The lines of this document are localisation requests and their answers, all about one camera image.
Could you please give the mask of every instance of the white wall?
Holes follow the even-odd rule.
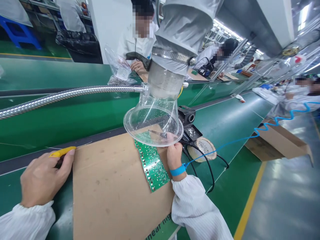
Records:
[[[104,64],[108,64],[104,53],[107,43],[113,51],[117,51],[121,33],[132,23],[131,0],[88,0],[93,28],[97,36]]]

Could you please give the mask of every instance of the worker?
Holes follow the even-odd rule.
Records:
[[[252,64],[257,65],[260,61],[263,60],[263,57],[262,57],[259,53],[257,53],[257,52],[255,52],[255,53],[253,54],[253,56],[250,58],[248,64],[244,65],[245,63],[242,63],[243,61],[245,61],[245,59],[246,59],[247,57],[250,57],[250,55],[252,54],[252,53],[250,53],[250,52],[251,52],[251,51],[255,51],[255,50],[256,50],[256,48],[254,48],[254,49],[252,49],[252,50],[250,49],[245,57],[241,57],[241,58],[239,58],[238,60],[235,60],[232,64],[228,65],[228,66],[224,69],[224,71],[225,71],[225,72],[229,72],[229,73],[235,73],[235,72],[237,72],[239,69],[247,71]]]
[[[129,52],[137,52],[150,59],[156,41],[155,32],[159,29],[152,21],[154,8],[151,0],[131,0],[131,2],[135,22],[130,24],[120,37],[117,53],[123,59],[126,59],[126,54]],[[141,61],[128,61],[128,63],[132,71],[145,71]]]
[[[53,197],[71,172],[74,154],[75,150],[70,150],[65,155],[60,169],[54,168],[59,158],[49,158],[50,153],[43,154],[29,164],[20,178],[21,203],[0,217],[1,239],[44,240],[47,237],[55,222],[55,213],[51,207]],[[171,170],[182,166],[181,154],[181,143],[168,147],[167,159]],[[175,192],[172,220],[186,227],[191,240],[233,239],[220,211],[206,195],[199,178],[181,171],[173,176],[172,185]]]
[[[69,31],[86,33],[86,28],[79,15],[83,15],[80,0],[53,0],[60,8],[63,24]]]
[[[241,69],[242,69],[243,71],[247,71],[252,64],[257,65],[257,64],[258,64],[259,62],[261,62],[262,60],[263,60],[263,57],[262,57],[259,53],[255,53],[255,54],[253,55],[253,57],[251,58],[250,62],[249,62],[247,65],[245,65],[243,68],[241,68]]]
[[[310,112],[316,111],[320,107],[320,104],[315,103],[320,103],[320,75],[314,74],[313,76],[315,77],[296,77],[295,84],[302,87],[308,86],[309,91],[286,91],[283,99],[270,110],[267,117],[272,119],[275,117],[291,118],[290,111],[305,111],[306,107],[304,104],[307,102],[313,102],[307,104],[310,107]]]
[[[33,27],[26,10],[19,0],[2,0],[0,4],[0,15],[17,23]]]
[[[198,55],[194,69],[198,69],[199,71],[201,71],[201,68],[208,69],[209,71],[218,70],[222,62],[232,55],[238,44],[238,40],[229,38],[221,46],[214,44],[207,47]]]

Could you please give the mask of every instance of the hand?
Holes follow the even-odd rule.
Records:
[[[182,166],[181,163],[181,154],[182,154],[182,144],[175,143],[168,147],[167,151],[167,159],[168,159],[168,166],[170,170],[175,170]],[[176,182],[181,181],[187,176],[186,172],[181,173],[178,176],[172,176],[172,179]]]
[[[133,62],[131,64],[130,68],[131,68],[132,71],[136,71],[136,72],[146,71],[146,69],[144,68],[143,63],[141,61]]]
[[[294,97],[294,93],[286,93],[286,99],[291,100]]]
[[[47,204],[67,180],[75,150],[70,150],[64,156],[60,169],[54,168],[60,158],[49,157],[51,153],[45,153],[32,160],[21,175],[22,206],[29,208]]]

